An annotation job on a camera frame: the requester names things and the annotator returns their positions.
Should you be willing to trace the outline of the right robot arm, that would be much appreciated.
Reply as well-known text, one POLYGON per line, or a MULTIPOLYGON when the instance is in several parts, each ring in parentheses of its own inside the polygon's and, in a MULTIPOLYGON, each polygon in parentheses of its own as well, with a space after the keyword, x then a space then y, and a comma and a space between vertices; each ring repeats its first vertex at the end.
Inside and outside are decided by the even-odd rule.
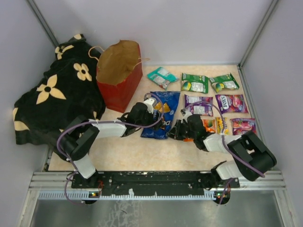
POLYGON ((209 132, 196 114, 177 120, 167 136, 175 140, 192 139, 199 150, 232 156, 233 160, 220 162, 211 169, 207 189, 223 187, 229 180, 240 177, 253 182, 277 164, 274 154, 253 131, 242 135, 209 132))

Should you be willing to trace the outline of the orange candy bag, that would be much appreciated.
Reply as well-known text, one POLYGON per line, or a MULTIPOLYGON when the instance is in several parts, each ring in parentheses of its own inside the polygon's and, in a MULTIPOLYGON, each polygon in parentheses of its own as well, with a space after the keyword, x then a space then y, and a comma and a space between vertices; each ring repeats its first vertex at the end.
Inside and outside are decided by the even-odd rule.
POLYGON ((202 119, 191 120, 187 122, 187 135, 183 139, 184 142, 194 141, 194 139, 202 139, 210 133, 216 133, 215 120, 202 119))

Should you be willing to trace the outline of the yellow candy pack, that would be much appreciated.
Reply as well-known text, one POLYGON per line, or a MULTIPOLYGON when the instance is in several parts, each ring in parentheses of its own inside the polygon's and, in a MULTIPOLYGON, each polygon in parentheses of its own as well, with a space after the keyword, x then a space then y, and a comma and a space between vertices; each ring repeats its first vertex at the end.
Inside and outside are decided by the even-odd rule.
POLYGON ((216 123, 216 131, 217 134, 224 134, 224 135, 229 135, 230 131, 228 129, 227 125, 227 118, 221 118, 221 117, 215 117, 215 123, 216 123))

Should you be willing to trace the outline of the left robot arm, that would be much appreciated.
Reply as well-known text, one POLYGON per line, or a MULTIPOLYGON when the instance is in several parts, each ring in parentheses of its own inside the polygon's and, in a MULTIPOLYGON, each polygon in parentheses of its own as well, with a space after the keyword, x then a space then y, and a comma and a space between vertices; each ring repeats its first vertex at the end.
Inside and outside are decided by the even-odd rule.
POLYGON ((164 113, 156 112, 155 98, 148 98, 136 103, 130 112, 112 121, 96 121, 77 117, 65 129, 57 140, 57 149, 72 163, 81 181, 92 188, 98 184, 97 170, 94 167, 89 151, 96 139, 109 137, 127 137, 139 129, 158 129, 163 125, 164 113))

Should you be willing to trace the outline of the green candy bag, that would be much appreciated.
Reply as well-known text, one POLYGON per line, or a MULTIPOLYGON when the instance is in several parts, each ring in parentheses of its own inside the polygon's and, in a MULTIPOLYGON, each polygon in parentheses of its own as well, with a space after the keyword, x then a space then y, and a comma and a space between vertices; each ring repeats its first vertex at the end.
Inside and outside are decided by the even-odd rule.
POLYGON ((216 93, 219 93, 225 89, 237 90, 240 88, 239 84, 231 73, 209 78, 209 81, 216 93))
POLYGON ((181 91, 199 92, 207 94, 209 78, 204 75, 181 74, 181 91))

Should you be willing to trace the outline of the blue Doritos chip bag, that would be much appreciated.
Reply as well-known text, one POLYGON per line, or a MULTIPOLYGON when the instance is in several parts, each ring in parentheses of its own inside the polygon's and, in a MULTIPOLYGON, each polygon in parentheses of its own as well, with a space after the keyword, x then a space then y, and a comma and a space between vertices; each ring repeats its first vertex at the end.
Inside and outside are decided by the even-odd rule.
POLYGON ((168 138, 168 132, 171 130, 174 115, 178 108, 180 92, 151 91, 151 94, 156 95, 163 103, 163 125, 158 130, 154 130, 152 128, 143 129, 141 137, 164 140, 168 138))

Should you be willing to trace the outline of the purple candy bag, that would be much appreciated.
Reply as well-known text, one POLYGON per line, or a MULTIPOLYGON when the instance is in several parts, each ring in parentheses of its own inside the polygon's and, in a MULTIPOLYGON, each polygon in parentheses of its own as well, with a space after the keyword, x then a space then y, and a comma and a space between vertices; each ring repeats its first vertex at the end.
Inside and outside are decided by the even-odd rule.
POLYGON ((184 95, 184 106, 192 114, 213 117, 213 109, 207 103, 213 103, 213 97, 184 95))
POLYGON ((243 95, 215 95, 215 98, 221 114, 249 113, 243 95))

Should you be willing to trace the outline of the red paper bag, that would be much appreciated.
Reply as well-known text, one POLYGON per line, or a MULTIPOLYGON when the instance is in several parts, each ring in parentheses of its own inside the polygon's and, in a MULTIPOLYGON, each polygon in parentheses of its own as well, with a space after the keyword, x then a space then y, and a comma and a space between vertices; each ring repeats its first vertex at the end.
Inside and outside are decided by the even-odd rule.
POLYGON ((142 63, 148 58, 141 56, 136 41, 120 40, 102 50, 100 57, 88 56, 97 60, 96 80, 99 91, 108 109, 124 113, 143 76, 142 63))

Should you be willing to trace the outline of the teal mint candy bag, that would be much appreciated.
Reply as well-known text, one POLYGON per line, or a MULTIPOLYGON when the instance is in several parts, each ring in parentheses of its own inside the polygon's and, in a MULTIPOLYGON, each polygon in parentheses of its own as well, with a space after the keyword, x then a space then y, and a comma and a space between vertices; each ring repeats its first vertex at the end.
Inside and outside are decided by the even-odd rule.
POLYGON ((147 78, 164 90, 167 90, 170 83, 177 82, 179 79, 163 67, 158 67, 147 74, 147 78))

